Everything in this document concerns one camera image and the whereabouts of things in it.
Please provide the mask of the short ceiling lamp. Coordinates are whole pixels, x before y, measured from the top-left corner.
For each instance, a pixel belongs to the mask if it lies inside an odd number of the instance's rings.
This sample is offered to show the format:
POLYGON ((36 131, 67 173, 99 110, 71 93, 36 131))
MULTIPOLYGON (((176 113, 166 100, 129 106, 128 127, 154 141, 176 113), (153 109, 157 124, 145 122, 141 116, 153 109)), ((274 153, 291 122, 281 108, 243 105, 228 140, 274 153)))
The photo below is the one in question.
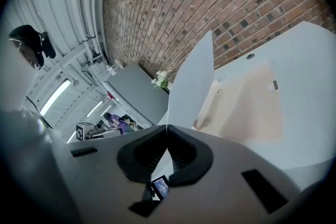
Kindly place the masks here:
POLYGON ((100 100, 90 111, 89 113, 86 115, 86 117, 88 118, 100 105, 103 104, 103 101, 100 100))

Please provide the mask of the long ceiling lamp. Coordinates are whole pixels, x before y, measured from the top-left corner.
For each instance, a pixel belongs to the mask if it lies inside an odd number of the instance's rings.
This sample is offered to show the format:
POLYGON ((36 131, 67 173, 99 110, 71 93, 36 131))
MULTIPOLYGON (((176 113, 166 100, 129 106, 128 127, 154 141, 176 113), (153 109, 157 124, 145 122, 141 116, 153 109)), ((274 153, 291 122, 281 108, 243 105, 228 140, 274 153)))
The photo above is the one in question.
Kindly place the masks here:
POLYGON ((42 106, 40 110, 40 114, 44 116, 51 106, 55 103, 55 101, 60 97, 60 95, 71 85, 71 81, 69 79, 64 80, 59 87, 52 93, 52 95, 48 98, 45 104, 42 106))

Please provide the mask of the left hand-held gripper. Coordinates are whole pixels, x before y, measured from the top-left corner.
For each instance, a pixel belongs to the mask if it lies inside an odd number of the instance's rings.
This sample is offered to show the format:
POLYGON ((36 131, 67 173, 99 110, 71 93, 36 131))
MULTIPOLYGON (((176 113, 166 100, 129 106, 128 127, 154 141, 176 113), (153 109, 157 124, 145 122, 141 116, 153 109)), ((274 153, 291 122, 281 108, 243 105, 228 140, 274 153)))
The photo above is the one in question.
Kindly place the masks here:
POLYGON ((76 137, 79 141, 116 137, 121 135, 120 128, 110 128, 106 124, 82 122, 76 124, 76 137))

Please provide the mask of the white A4 paper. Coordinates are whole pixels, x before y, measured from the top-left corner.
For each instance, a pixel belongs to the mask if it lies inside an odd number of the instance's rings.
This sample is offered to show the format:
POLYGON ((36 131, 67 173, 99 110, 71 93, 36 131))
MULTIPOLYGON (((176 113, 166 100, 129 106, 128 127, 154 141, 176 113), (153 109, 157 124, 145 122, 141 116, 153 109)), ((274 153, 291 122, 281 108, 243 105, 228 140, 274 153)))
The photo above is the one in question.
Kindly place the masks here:
POLYGON ((174 170, 169 176, 171 187, 196 183, 213 163, 211 148, 188 134, 213 80, 213 40, 211 31, 208 31, 184 60, 169 95, 166 144, 174 170))

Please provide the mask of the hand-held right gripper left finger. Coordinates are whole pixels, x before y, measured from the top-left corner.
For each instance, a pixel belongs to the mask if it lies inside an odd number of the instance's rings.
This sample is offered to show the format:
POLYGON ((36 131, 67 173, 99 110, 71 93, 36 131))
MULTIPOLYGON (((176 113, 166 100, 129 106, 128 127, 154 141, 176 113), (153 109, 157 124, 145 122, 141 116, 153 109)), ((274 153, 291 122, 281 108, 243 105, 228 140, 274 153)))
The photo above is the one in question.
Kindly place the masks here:
POLYGON ((71 191, 82 224, 169 224, 169 206, 153 200, 152 173, 165 153, 166 127, 73 143, 96 152, 72 160, 71 191))

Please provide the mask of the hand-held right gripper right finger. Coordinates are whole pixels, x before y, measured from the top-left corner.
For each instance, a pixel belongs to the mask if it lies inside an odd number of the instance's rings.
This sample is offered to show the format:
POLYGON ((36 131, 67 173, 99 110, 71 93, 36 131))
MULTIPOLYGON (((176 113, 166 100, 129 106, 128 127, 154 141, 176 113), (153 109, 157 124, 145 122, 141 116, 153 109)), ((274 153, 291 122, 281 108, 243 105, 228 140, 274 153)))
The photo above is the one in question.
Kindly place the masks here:
POLYGON ((237 142, 172 125, 168 133, 170 148, 202 149, 170 176, 150 224, 260 224, 299 194, 284 172, 237 142))

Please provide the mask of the grey cabinet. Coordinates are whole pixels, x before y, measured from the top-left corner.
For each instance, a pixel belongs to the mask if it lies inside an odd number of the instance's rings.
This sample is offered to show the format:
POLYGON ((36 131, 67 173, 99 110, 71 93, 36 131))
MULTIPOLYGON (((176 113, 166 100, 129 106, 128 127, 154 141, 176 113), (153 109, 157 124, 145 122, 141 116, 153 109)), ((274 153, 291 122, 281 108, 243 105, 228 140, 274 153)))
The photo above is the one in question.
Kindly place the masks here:
POLYGON ((118 106, 144 128, 157 125, 167 112, 169 94, 155 88, 152 78, 132 63, 103 82, 118 106))

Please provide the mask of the white flower bouquet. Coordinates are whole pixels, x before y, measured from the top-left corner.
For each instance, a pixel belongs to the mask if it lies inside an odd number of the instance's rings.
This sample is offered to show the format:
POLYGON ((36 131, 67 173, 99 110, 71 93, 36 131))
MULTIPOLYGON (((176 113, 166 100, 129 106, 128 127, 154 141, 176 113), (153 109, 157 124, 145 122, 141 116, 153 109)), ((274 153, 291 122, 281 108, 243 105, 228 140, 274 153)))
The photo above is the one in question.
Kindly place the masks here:
POLYGON ((156 78, 151 80, 153 88, 161 88, 163 90, 170 90, 172 84, 168 80, 168 75, 172 72, 172 69, 166 69, 156 72, 156 78))

